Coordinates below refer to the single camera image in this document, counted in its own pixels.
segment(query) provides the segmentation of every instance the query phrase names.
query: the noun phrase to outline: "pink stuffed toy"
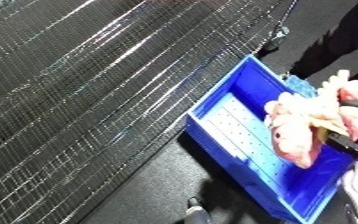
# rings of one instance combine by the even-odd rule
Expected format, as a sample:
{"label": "pink stuffed toy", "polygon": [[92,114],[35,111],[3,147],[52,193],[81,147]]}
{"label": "pink stuffed toy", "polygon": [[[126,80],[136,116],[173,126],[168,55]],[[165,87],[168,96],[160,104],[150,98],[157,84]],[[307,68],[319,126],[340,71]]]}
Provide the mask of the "pink stuffed toy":
{"label": "pink stuffed toy", "polygon": [[322,86],[317,97],[284,92],[265,105],[274,151],[304,169],[317,159],[325,130],[358,140],[358,108],[339,104],[358,100],[358,80],[349,81],[349,71],[340,70]]}

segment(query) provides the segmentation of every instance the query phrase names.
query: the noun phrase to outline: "blue plastic tray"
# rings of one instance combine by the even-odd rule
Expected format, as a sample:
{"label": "blue plastic tray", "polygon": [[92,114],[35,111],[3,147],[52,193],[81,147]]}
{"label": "blue plastic tray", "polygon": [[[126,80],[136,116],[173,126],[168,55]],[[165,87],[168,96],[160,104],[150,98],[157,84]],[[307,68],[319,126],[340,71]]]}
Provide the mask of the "blue plastic tray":
{"label": "blue plastic tray", "polygon": [[186,131],[269,214],[313,223],[337,189],[350,156],[324,146],[300,169],[274,153],[263,106],[291,92],[252,55],[243,59],[188,113]]}

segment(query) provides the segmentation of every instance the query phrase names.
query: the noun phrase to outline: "wire mesh grid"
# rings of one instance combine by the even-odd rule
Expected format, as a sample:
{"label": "wire mesh grid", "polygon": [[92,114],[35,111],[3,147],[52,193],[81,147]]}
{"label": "wire mesh grid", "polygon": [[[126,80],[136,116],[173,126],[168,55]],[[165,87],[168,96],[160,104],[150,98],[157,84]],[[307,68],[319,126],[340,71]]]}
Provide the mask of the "wire mesh grid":
{"label": "wire mesh grid", "polygon": [[281,1],[0,0],[0,223],[76,223],[183,127]]}

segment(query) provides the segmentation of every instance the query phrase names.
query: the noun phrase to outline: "pink plush animal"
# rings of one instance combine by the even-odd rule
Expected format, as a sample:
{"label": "pink plush animal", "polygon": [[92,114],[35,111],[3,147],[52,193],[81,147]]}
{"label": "pink plush animal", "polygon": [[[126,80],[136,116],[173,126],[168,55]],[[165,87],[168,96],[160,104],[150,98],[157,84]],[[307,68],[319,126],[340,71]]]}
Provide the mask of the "pink plush animal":
{"label": "pink plush animal", "polygon": [[320,153],[325,129],[358,140],[358,108],[339,104],[358,100],[358,80],[348,79],[349,71],[340,70],[323,83],[315,98],[282,93],[277,101],[265,105],[265,122],[278,156],[306,169]]}

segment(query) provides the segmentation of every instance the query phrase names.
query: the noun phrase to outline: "metal rack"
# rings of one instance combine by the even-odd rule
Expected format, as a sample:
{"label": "metal rack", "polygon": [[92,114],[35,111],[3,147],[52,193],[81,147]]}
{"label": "metal rack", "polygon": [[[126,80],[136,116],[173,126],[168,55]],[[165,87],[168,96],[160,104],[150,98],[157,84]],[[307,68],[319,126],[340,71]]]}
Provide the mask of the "metal rack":
{"label": "metal rack", "polygon": [[0,0],[0,224],[80,220],[261,49],[281,2]]}

